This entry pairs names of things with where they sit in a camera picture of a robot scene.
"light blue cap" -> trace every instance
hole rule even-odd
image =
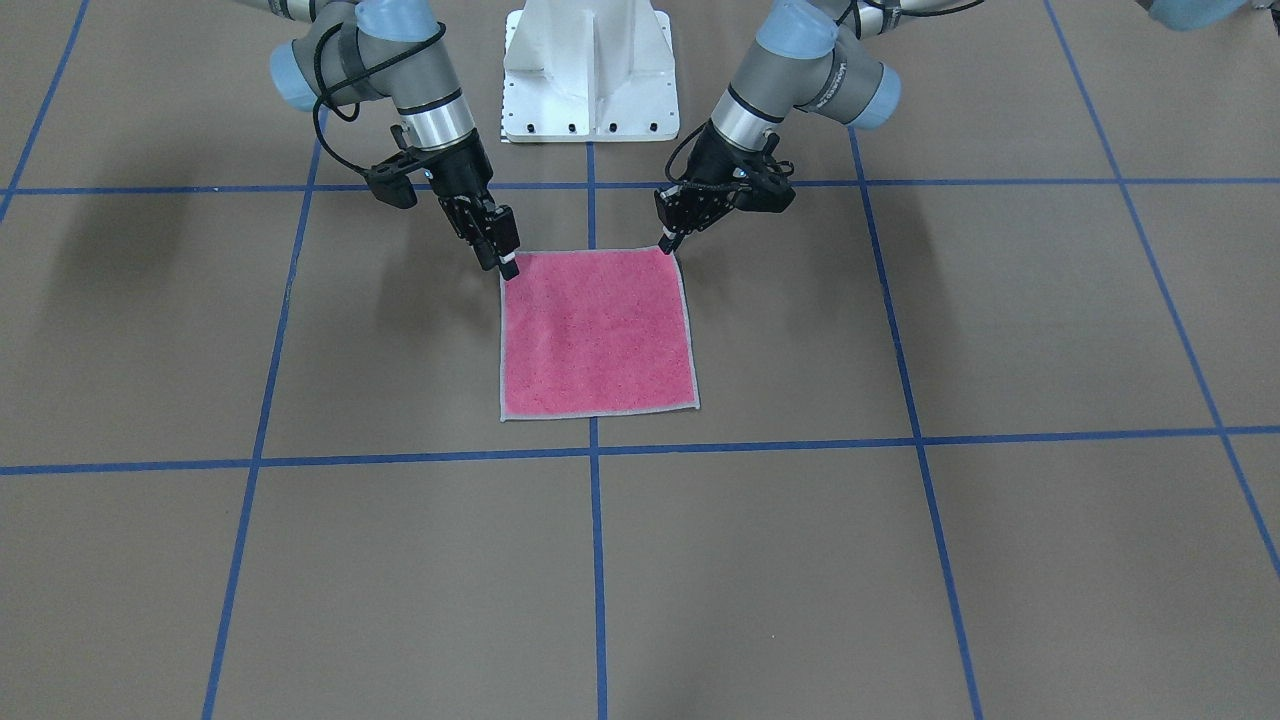
[[[881,76],[881,85],[876,88],[876,95],[872,95],[867,108],[863,108],[854,122],[849,123],[850,127],[876,129],[890,119],[893,110],[897,110],[897,101],[902,99],[902,78],[897,77],[893,68],[882,67],[884,74]]]
[[[364,0],[356,4],[356,26],[394,42],[422,42],[440,29],[426,0]]]
[[[755,41],[774,55],[815,60],[836,46],[836,23],[804,0],[773,0]]]
[[[1151,4],[1151,17],[1167,28],[1178,31],[1199,29],[1230,15],[1248,0],[1156,0]]]
[[[294,110],[310,110],[316,104],[316,94],[302,76],[302,68],[293,58],[293,44],[285,42],[271,51],[271,82],[280,97]]]

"pink cloth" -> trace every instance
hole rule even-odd
[[[698,407],[685,286],[657,247],[524,252],[502,283],[502,419]]]

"blue joint cap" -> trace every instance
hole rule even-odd
[[[870,101],[863,111],[849,123],[849,127],[858,129],[876,129],[888,122],[893,110],[897,110],[897,101],[902,99],[902,78],[897,77],[893,68],[881,65],[884,73],[881,76],[881,85],[876,88]]]
[[[1208,27],[1230,15],[1248,0],[1156,0],[1148,13],[1170,29],[1189,31]]]
[[[280,97],[294,110],[311,110],[316,94],[293,58],[293,44],[285,42],[271,51],[271,82]]]
[[[755,41],[774,55],[817,60],[836,46],[836,23],[805,0],[773,0]]]
[[[356,4],[356,26],[394,42],[422,42],[440,31],[426,0],[364,0]]]

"white mounting bracket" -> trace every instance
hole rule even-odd
[[[649,0],[527,0],[507,15],[502,140],[639,142],[680,132],[671,18]]]

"pink towel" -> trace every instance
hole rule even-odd
[[[698,407],[689,309],[657,247],[524,252],[502,283],[502,419]]]

